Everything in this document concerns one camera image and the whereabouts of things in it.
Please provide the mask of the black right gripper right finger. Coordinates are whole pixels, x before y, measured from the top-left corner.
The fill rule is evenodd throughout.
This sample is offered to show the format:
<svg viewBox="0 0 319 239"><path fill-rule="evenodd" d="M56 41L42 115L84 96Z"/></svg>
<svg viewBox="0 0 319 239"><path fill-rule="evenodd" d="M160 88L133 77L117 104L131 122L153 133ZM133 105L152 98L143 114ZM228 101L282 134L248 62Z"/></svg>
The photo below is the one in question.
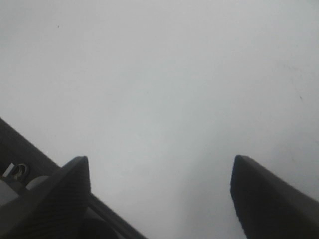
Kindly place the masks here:
<svg viewBox="0 0 319 239"><path fill-rule="evenodd" d="M319 237L318 201L248 156L235 156L230 195L248 239Z"/></svg>

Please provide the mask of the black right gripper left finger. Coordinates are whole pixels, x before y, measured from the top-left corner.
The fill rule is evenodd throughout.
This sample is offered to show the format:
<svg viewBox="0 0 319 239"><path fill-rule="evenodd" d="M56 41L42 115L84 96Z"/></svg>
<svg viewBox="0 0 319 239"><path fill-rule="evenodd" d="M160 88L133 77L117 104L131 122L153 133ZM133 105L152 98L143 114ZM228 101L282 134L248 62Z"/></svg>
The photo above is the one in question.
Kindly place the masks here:
<svg viewBox="0 0 319 239"><path fill-rule="evenodd" d="M86 156L76 157L22 196L1 206L2 239L75 239L88 207Z"/></svg>

